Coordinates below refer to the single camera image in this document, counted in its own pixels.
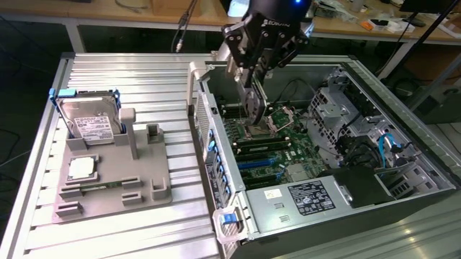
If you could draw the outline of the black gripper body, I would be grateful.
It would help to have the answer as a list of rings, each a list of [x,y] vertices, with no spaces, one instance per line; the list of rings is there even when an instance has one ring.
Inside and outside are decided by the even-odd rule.
[[[243,31],[247,38],[245,47],[253,49],[259,41],[263,47],[273,48],[279,35],[283,40],[305,40],[307,36],[300,29],[304,22],[311,1],[249,1],[243,16]]]

